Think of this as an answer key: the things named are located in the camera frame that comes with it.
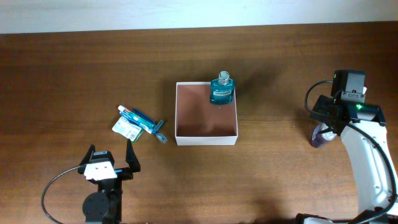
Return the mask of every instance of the wooden table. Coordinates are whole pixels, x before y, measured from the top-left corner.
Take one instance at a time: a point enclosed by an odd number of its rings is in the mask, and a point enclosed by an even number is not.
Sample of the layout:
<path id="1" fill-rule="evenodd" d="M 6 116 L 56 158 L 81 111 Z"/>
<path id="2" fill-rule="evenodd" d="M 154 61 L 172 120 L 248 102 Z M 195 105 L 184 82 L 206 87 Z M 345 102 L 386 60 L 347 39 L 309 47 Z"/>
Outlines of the wooden table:
<path id="1" fill-rule="evenodd" d="M 142 171 L 123 183 L 125 223 L 238 223 L 311 213 L 356 215 L 358 199 L 340 139 L 312 148 L 308 88 L 337 69 L 366 71 L 367 102 L 382 106 L 398 164 L 398 23 L 0 35 L 0 222 L 51 223 L 40 207 L 49 180 L 78 165 L 89 145 L 126 166 L 112 132 L 117 105 L 166 119 L 165 145 L 134 145 Z M 175 83 L 236 80 L 235 146 L 178 147 Z M 331 85 L 315 89 L 328 95 Z M 76 172 L 46 195 L 49 212 L 83 223 L 96 186 Z"/>

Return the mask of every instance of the mouthwash bottle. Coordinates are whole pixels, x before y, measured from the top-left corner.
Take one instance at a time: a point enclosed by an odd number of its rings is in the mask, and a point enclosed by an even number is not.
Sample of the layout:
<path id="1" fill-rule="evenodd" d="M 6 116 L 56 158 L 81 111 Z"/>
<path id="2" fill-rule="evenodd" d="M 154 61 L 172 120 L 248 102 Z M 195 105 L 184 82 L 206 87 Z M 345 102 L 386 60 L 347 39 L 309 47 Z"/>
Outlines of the mouthwash bottle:
<path id="1" fill-rule="evenodd" d="M 210 103 L 214 105 L 225 105 L 232 102 L 235 81 L 229 78 L 226 71 L 220 72 L 218 79 L 211 81 Z"/>

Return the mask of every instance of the wire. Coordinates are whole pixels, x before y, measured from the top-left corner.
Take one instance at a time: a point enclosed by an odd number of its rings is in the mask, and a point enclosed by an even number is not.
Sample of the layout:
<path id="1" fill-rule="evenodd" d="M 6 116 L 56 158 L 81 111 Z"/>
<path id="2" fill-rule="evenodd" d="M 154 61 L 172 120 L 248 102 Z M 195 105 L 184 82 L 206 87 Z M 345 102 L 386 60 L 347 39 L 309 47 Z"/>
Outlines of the wire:
<path id="1" fill-rule="evenodd" d="M 338 119 L 336 119 L 335 117 L 332 117 L 332 116 L 330 116 L 330 115 L 322 114 L 322 113 L 318 113 L 318 112 L 315 112 L 315 111 L 310 110 L 310 108 L 308 107 L 308 104 L 307 104 L 308 95 L 310 94 L 310 92 L 311 92 L 312 89 L 314 89 L 317 85 L 320 85 L 320 84 L 322 84 L 322 83 L 333 83 L 333 81 L 324 80 L 324 81 L 320 81 L 320 82 L 314 84 L 313 86 L 311 86 L 311 88 L 307 91 L 307 94 L 305 95 L 305 99 L 304 99 L 304 107 L 305 107 L 305 109 L 307 109 L 310 113 L 315 113 L 315 114 L 317 114 L 317 115 L 324 116 L 324 117 L 330 118 L 330 119 L 332 119 L 332 120 L 334 120 L 334 121 L 337 121 L 337 122 L 339 122 L 339 123 L 341 123 L 341 124 L 343 124 L 343 125 L 345 125 L 345 126 L 348 126 L 348 127 L 352 128 L 352 129 L 354 129 L 354 130 L 357 131 L 359 134 L 362 134 L 364 137 L 366 137 L 367 139 L 369 139 L 370 142 L 371 142 L 372 144 L 374 144 L 374 146 L 376 147 L 376 149 L 379 151 L 381 157 L 383 158 L 384 163 L 386 164 L 386 167 L 387 167 L 387 170 L 388 170 L 388 173 L 389 173 L 389 177 L 390 177 L 390 181 L 391 181 L 391 188 L 392 188 L 392 189 L 391 189 L 391 198 L 390 198 L 390 200 L 389 200 L 390 203 L 388 204 L 388 206 L 387 206 L 386 208 L 383 208 L 382 210 L 380 210 L 380 211 L 378 211 L 378 212 L 375 212 L 374 215 L 372 215 L 371 217 L 365 218 L 364 220 L 357 220 L 357 221 L 355 221 L 355 222 L 348 222 L 348 224 L 362 224 L 362 223 L 370 222 L 371 220 L 377 219 L 377 218 L 379 218 L 379 217 L 385 215 L 385 214 L 394 206 L 394 204 L 395 204 L 395 202 L 396 202 L 396 200 L 397 200 L 397 187 L 396 187 L 396 180 L 395 180 L 395 177 L 394 177 L 393 169 L 392 169 L 392 167 L 391 167 L 391 164 L 390 164 L 390 162 L 389 162 L 389 160 L 388 160 L 388 157 L 387 157 L 386 153 L 382 150 L 382 148 L 381 148 L 381 146 L 379 145 L 379 143 L 377 143 L 377 141 L 374 140 L 369 134 L 367 134 L 367 133 L 364 132 L 363 130 L 357 128 L 356 126 L 354 126 L 354 125 L 352 125 L 352 124 L 350 124 L 350 123 L 348 123 L 348 122 L 346 122 L 346 121 L 340 121 L 340 120 L 338 120 Z M 337 92 L 335 93 L 335 95 L 333 96 L 333 99 L 334 99 L 334 100 L 336 99 L 337 94 L 338 94 L 339 92 L 340 92 L 340 90 L 337 91 Z"/>
<path id="2" fill-rule="evenodd" d="M 47 209 L 45 209 L 45 206 L 44 206 L 44 196 L 45 196 L 45 193 L 47 192 L 47 190 L 49 189 L 49 187 L 50 187 L 58 178 L 60 178 L 62 175 L 67 174 L 67 173 L 69 173 L 70 171 L 73 171 L 73 170 L 78 169 L 78 168 L 80 168 L 80 167 L 84 167 L 84 166 L 76 166 L 76 167 L 74 167 L 74 168 L 71 168 L 71 169 L 68 169 L 68 170 L 66 170 L 66 171 L 63 171 L 63 172 L 62 172 L 61 174 L 59 174 L 58 176 L 54 177 L 54 179 L 52 179 L 52 180 L 47 184 L 47 186 L 45 186 L 45 188 L 44 188 L 44 190 L 43 190 L 43 193 L 42 193 L 42 209 L 43 209 L 43 212 L 45 213 L 45 215 L 46 215 L 49 219 L 51 219 L 51 221 L 53 221 L 53 222 L 55 222 L 55 223 L 63 224 L 62 222 L 60 222 L 60 221 L 56 220 L 54 217 L 52 217 L 52 216 L 48 213 Z"/>

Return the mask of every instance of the toothbrush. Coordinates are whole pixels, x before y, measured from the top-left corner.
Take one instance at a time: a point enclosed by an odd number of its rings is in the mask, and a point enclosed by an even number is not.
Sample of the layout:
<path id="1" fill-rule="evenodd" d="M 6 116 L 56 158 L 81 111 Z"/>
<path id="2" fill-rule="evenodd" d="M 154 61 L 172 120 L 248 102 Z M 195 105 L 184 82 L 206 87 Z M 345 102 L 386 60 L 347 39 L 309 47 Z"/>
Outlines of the toothbrush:
<path id="1" fill-rule="evenodd" d="M 140 116 L 138 116 L 138 115 L 134 114 L 133 112 L 129 111 L 124 106 L 119 106 L 118 109 L 120 111 L 120 115 L 121 116 L 123 116 L 124 118 L 126 118 L 130 122 L 133 122 L 134 124 L 140 126 L 142 129 L 147 131 L 149 134 L 155 134 L 156 138 L 159 139 L 159 141 L 161 141 L 162 143 L 166 143 L 167 142 L 167 138 L 163 134 L 157 132 L 159 130 L 159 128 L 163 125 L 163 121 L 160 121 L 155 126 L 155 128 L 152 129 L 152 128 L 148 127 L 148 125 L 154 125 L 154 122 L 153 123 L 149 122 L 150 124 L 148 124 L 148 121 L 146 121 L 144 119 L 141 119 Z"/>

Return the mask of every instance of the white box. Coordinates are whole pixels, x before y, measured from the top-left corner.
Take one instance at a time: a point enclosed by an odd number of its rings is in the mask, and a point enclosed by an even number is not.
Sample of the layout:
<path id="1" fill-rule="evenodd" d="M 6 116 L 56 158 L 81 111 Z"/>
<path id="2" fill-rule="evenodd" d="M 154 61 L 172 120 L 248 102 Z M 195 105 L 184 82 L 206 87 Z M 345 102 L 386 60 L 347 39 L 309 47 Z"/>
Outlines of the white box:
<path id="1" fill-rule="evenodd" d="M 232 103 L 227 105 L 212 105 L 210 93 L 210 82 L 177 82 L 174 130 L 177 145 L 235 145 L 236 92 Z"/>

